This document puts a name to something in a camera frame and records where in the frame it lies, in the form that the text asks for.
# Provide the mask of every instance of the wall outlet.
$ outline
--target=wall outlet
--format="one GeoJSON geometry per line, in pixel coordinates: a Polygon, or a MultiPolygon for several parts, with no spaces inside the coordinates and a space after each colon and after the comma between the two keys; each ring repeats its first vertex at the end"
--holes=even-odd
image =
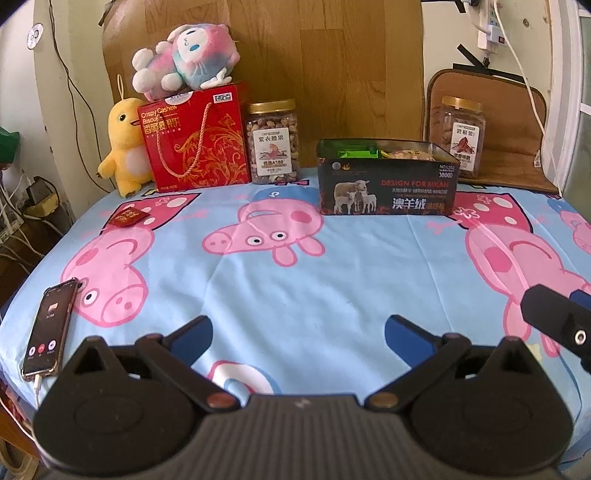
{"type": "Polygon", "coordinates": [[[495,53],[499,45],[505,44],[505,38],[496,17],[495,7],[492,0],[480,0],[479,25],[488,33],[478,32],[478,48],[495,53]]]}

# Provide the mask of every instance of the pink and blue plush toy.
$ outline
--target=pink and blue plush toy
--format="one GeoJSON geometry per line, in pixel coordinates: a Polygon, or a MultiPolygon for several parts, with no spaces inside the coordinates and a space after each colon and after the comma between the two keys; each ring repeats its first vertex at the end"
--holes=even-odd
{"type": "Polygon", "coordinates": [[[134,89],[152,102],[169,97],[183,85],[193,90],[224,85],[240,54],[226,25],[196,24],[175,28],[156,54],[148,48],[135,53],[134,89]]]}
{"type": "Polygon", "coordinates": [[[227,77],[240,60],[226,25],[183,25],[167,39],[173,44],[173,60],[184,82],[193,90],[230,83],[227,77]]]}

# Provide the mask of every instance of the gold lid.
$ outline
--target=gold lid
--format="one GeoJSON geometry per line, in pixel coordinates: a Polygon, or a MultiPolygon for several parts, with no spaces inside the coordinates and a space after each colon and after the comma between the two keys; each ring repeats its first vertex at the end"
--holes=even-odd
{"type": "Polygon", "coordinates": [[[466,110],[472,110],[473,112],[482,112],[482,104],[474,102],[473,100],[466,100],[458,97],[445,96],[441,99],[443,105],[454,106],[456,108],[465,108],[466,110]]]}
{"type": "Polygon", "coordinates": [[[248,106],[248,113],[275,113],[295,110],[295,102],[292,98],[289,100],[278,100],[276,102],[251,103],[248,106]]]}

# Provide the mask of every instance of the yellow duck plush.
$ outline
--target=yellow duck plush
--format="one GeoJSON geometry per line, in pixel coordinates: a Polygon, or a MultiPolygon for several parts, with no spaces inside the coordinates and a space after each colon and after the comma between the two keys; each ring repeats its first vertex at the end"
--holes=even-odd
{"type": "Polygon", "coordinates": [[[138,193],[144,183],[154,181],[138,117],[138,107],[144,104],[138,98],[126,98],[109,113],[111,153],[100,163],[98,176],[107,179],[115,175],[123,198],[138,193]]]}

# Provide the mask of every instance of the jar label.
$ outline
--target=jar label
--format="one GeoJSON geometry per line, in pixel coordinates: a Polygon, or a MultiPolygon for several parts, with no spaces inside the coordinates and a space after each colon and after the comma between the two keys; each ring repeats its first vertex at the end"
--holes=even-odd
{"type": "Polygon", "coordinates": [[[252,136],[257,175],[262,177],[292,172],[289,128],[255,130],[252,136]]]}
{"type": "Polygon", "coordinates": [[[460,162],[460,170],[474,171],[480,128],[455,122],[452,129],[450,153],[460,162]]]}

